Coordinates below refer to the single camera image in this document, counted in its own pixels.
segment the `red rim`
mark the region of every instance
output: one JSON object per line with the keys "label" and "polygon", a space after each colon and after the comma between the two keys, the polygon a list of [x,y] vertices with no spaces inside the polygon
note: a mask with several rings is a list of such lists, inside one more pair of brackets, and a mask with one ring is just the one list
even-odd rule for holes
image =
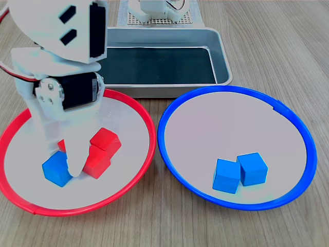
{"label": "red rim", "polygon": [[73,215],[85,214],[90,211],[94,211],[103,206],[108,205],[109,203],[115,201],[116,199],[119,199],[130,189],[132,189],[132,187],[135,184],[139,182],[139,180],[143,177],[143,175],[148,170],[154,158],[155,147],[156,147],[156,132],[155,132],[155,126],[153,124],[153,121],[149,113],[140,103],[138,103],[136,100],[125,94],[113,90],[105,90],[104,97],[119,100],[129,105],[131,108],[133,108],[143,118],[147,126],[147,129],[149,131],[149,135],[150,135],[149,152],[147,154],[147,157],[145,159],[142,168],[139,170],[139,172],[134,177],[134,179],[131,180],[124,188],[122,188],[119,192],[112,195],[111,197],[87,207],[68,209],[68,210],[56,210],[56,209],[48,209],[48,208],[40,207],[24,200],[18,194],[16,194],[16,192],[10,187],[7,181],[5,175],[5,156],[6,156],[7,148],[11,140],[15,136],[16,132],[31,117],[29,110],[26,109],[7,127],[7,129],[4,131],[4,133],[0,138],[0,189],[9,201],[11,201],[17,207],[20,207],[21,209],[28,211],[34,215],[53,216],[53,217],[73,216]]}

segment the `white robot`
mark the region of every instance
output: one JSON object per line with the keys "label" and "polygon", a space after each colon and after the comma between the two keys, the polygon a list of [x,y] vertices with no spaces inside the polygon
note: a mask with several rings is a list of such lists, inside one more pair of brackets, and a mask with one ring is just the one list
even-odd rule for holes
{"label": "white robot", "polygon": [[107,57],[107,1],[9,0],[19,29],[40,48],[11,51],[15,77],[51,156],[59,136],[65,141],[69,173],[79,176],[89,155],[89,141],[105,85],[97,62]]}
{"label": "white robot", "polygon": [[173,22],[179,22],[189,11],[190,2],[182,0],[178,7],[173,2],[178,2],[178,0],[129,0],[128,10],[142,23],[151,19],[170,19]]}

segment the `blue rim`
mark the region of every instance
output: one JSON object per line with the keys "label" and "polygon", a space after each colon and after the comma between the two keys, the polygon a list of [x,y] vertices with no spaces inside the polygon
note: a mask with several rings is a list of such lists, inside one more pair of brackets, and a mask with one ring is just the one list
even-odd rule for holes
{"label": "blue rim", "polygon": [[[227,202],[227,201],[223,201],[223,200],[217,199],[215,197],[212,197],[212,196],[196,189],[195,187],[190,185],[176,171],[176,169],[174,168],[173,164],[171,163],[171,161],[168,157],[166,145],[165,145],[165,129],[166,129],[167,122],[168,122],[169,118],[171,117],[171,115],[174,113],[174,111],[179,106],[181,106],[184,102],[186,102],[196,96],[214,93],[214,92],[234,92],[234,93],[249,95],[254,98],[260,99],[260,100],[270,104],[271,106],[273,106],[273,109],[275,111],[277,111],[278,113],[280,113],[281,115],[286,117],[299,130],[299,132],[302,135],[303,140],[305,142],[305,146],[306,146],[306,154],[307,154],[306,167],[305,167],[303,176],[300,179],[300,181],[298,182],[298,184],[287,194],[285,194],[284,196],[277,198],[273,201],[259,203],[259,204],[238,204],[238,203]],[[182,96],[177,98],[174,102],[172,102],[171,105],[163,113],[162,118],[159,123],[158,145],[159,145],[159,150],[160,150],[161,156],[162,156],[164,162],[166,163],[167,167],[169,168],[169,170],[189,190],[191,190],[198,196],[200,196],[210,202],[218,204],[220,206],[238,209],[238,210],[248,210],[248,211],[273,209],[276,207],[283,206],[283,205],[295,200],[297,197],[299,197],[301,194],[303,194],[307,190],[309,185],[311,184],[311,182],[315,176],[315,172],[316,172],[316,168],[317,168],[317,160],[318,160],[316,146],[315,146],[314,140],[312,138],[312,135],[310,134],[309,130],[307,129],[307,127],[303,123],[303,121],[292,110],[290,110],[282,102],[280,102],[268,95],[265,95],[263,93],[260,93],[260,92],[257,92],[257,91],[251,90],[251,89],[246,89],[246,88],[239,87],[239,86],[230,86],[230,85],[225,85],[225,86],[215,85],[215,86],[207,86],[207,87],[195,89],[186,94],[183,94]]]}

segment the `red cube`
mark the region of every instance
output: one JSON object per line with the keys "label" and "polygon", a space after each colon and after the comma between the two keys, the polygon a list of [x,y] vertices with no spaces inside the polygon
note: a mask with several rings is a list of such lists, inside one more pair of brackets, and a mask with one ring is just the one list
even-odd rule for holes
{"label": "red cube", "polygon": [[110,164],[110,156],[104,150],[91,145],[89,148],[89,156],[83,167],[83,171],[94,179],[98,179]]}
{"label": "red cube", "polygon": [[61,140],[61,141],[58,143],[58,147],[60,148],[60,151],[66,153],[64,140]]}
{"label": "red cube", "polygon": [[112,158],[121,147],[119,137],[106,128],[101,128],[90,140],[90,144],[107,152],[110,158]]}

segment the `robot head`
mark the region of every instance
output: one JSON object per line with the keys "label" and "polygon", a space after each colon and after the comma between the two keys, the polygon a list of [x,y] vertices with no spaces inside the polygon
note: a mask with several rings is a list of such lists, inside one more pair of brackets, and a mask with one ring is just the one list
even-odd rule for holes
{"label": "robot head", "polygon": [[45,50],[93,63],[107,57],[107,1],[9,0],[19,29]]}

